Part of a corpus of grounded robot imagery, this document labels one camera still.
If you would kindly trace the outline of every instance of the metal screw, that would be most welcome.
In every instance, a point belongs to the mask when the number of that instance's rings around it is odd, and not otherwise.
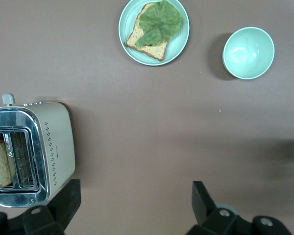
[[[35,208],[35,209],[33,209],[30,213],[31,213],[31,214],[38,214],[40,211],[41,211],[40,208]]]
[[[225,217],[230,216],[230,213],[225,209],[220,210],[219,213],[220,213],[220,215],[225,216]]]
[[[263,225],[266,225],[266,226],[272,226],[273,223],[271,222],[271,220],[267,219],[267,218],[261,218],[260,219],[260,222],[263,224]]]

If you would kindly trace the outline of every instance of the toaster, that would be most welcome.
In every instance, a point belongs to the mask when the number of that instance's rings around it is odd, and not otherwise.
[[[19,106],[4,94],[0,107],[0,140],[5,142],[12,183],[0,188],[0,205],[29,207],[43,203],[75,170],[69,112],[59,102]]]

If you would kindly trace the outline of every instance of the plate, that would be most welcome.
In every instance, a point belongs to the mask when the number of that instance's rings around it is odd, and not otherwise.
[[[157,59],[151,58],[142,52],[125,46],[125,42],[128,40],[133,31],[134,23],[138,14],[141,12],[143,6],[152,2],[152,0],[131,0],[125,6],[121,14],[119,21],[119,37],[121,44],[126,53],[141,64],[149,66],[164,65],[174,60],[182,52],[187,43],[190,34],[190,22],[187,13],[183,5],[178,0],[167,1],[171,3],[182,15],[182,24],[180,31],[175,34],[173,38],[171,38],[163,61],[158,61]]]

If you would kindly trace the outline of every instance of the brown table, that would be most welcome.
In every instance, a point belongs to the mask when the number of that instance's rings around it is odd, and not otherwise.
[[[294,234],[294,0],[181,2],[188,43],[172,63],[149,67],[119,40],[127,0],[0,0],[0,106],[13,93],[72,113],[82,205],[68,235],[185,234],[196,223],[193,180],[244,219],[273,216]],[[246,26],[276,48],[250,81],[221,60]]]

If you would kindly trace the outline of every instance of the bowl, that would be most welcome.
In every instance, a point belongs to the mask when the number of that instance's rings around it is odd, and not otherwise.
[[[274,58],[274,44],[269,34],[257,27],[241,28],[227,40],[222,54],[225,68],[240,79],[264,74]]]

